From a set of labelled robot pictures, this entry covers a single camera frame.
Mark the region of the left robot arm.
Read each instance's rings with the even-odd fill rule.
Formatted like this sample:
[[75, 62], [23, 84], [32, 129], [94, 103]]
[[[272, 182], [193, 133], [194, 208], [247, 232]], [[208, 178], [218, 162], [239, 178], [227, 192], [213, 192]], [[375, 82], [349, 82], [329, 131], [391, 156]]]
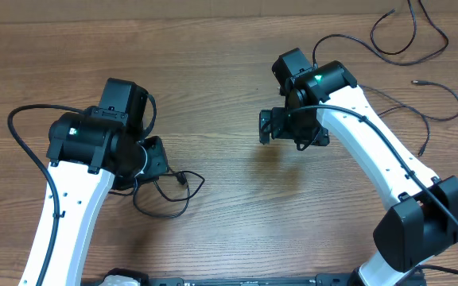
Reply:
[[152, 95], [109, 78], [97, 106], [63, 114], [49, 129], [45, 200], [21, 285], [79, 285], [101, 206], [169, 171], [161, 139], [143, 122]]

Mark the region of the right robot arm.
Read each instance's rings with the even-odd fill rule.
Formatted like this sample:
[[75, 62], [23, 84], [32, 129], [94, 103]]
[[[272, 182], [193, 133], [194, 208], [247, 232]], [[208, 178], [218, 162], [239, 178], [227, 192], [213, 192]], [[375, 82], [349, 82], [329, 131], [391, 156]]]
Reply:
[[443, 180], [422, 164], [340, 62], [317, 68], [295, 48], [278, 57], [272, 72], [285, 105], [260, 112], [260, 142], [291, 139], [303, 151], [328, 145], [334, 135], [373, 183], [386, 210], [373, 232], [375, 255], [335, 278], [342, 285], [420, 285], [414, 273], [458, 242], [458, 178]]

